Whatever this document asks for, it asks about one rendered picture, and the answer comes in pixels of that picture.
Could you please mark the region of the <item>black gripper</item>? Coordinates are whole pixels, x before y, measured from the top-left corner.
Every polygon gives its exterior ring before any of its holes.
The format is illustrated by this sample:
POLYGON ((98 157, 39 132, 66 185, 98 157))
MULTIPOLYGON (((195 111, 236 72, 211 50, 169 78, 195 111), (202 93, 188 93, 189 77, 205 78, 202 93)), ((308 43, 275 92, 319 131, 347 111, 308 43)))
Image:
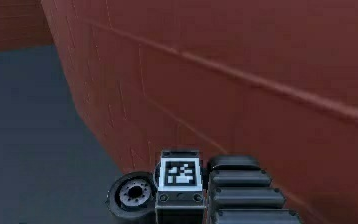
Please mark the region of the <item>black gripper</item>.
POLYGON ((155 224, 156 187, 152 174, 131 172, 117 179, 106 196, 113 224, 155 224))

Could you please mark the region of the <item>red-brown wooden cupboard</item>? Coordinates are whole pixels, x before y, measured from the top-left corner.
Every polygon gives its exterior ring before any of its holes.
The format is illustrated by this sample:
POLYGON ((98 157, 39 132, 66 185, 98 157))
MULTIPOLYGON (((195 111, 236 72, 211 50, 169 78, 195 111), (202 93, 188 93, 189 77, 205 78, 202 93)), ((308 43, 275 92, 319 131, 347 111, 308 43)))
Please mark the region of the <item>red-brown wooden cupboard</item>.
POLYGON ((121 170, 256 157, 305 224, 358 224, 358 0, 41 0, 121 170))

